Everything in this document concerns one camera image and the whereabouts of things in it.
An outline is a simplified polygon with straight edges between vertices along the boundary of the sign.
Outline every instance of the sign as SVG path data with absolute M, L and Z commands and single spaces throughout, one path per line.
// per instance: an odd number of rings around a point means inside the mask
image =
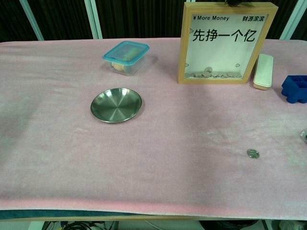
M 277 7 L 185 3 L 179 83 L 246 83 Z

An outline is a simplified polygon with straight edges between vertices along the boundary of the blue lid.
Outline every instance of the blue lid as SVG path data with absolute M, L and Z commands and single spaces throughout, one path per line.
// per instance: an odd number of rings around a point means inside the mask
M 103 55 L 102 58 L 107 61 L 130 66 L 136 63 L 147 50 L 149 50 L 147 44 L 123 41 Z

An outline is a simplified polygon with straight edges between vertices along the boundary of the metal dish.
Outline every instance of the metal dish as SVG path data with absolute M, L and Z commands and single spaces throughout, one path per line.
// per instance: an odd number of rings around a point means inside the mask
M 137 92 L 115 88 L 96 96 L 91 104 L 91 112 L 101 121 L 117 123 L 133 118 L 141 105 L 142 99 Z

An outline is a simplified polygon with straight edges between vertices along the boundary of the pink felt cloth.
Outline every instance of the pink felt cloth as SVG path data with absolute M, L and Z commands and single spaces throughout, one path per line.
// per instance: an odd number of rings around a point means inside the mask
M 261 91 L 177 84 L 180 39 L 133 40 L 150 50 L 130 77 L 101 59 L 120 39 L 0 44 L 0 209 L 307 219 L 307 104 L 281 95 L 307 74 L 307 42 L 266 40 Z M 90 104 L 116 87 L 141 111 L 103 123 Z

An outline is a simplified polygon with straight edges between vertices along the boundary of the dark curtain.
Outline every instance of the dark curtain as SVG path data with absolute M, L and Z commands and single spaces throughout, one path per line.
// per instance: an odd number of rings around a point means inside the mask
M 307 10 L 298 23 L 291 39 L 307 41 Z
M 92 39 L 84 0 L 28 0 L 45 40 Z
M 1 0 L 0 9 L 0 42 L 37 40 L 18 0 Z
M 180 37 L 184 2 L 96 0 L 102 37 Z
M 196 0 L 196 1 L 219 1 L 225 2 L 224 0 Z M 297 3 L 297 0 L 243 0 L 243 2 L 272 2 L 276 6 L 278 6 L 278 11 L 275 15 L 275 18 L 272 22 L 270 30 L 267 34 L 266 38 L 270 39 L 279 39 L 280 35 L 283 33 L 283 29 L 286 26 L 289 17 Z

